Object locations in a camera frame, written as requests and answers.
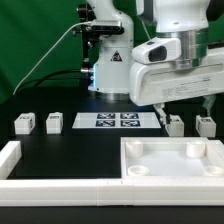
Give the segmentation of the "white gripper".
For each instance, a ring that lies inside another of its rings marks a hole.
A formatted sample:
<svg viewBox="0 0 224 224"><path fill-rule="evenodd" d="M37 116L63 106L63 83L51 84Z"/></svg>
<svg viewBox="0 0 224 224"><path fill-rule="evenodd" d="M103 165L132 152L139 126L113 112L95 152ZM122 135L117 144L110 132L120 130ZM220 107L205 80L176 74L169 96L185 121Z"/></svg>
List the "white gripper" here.
<svg viewBox="0 0 224 224"><path fill-rule="evenodd" d="M223 63L182 71L172 69L169 63L135 63L130 70L130 99L138 106L154 105L163 125L167 123L164 103L205 96L201 116L210 117L215 103L213 94L222 92Z"/></svg>

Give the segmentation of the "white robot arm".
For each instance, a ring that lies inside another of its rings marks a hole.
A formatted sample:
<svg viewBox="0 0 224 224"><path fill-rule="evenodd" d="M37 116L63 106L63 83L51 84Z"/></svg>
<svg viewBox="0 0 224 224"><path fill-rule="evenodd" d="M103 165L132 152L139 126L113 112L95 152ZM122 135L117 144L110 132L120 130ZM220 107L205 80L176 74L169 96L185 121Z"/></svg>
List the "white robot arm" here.
<svg viewBox="0 0 224 224"><path fill-rule="evenodd" d="M84 32L89 43L100 43L91 93L160 107L224 92L224 47L208 44L209 23L224 14L224 0L136 0L139 18L156 27L156 36L138 46L132 19L113 0L86 2Z"/></svg>

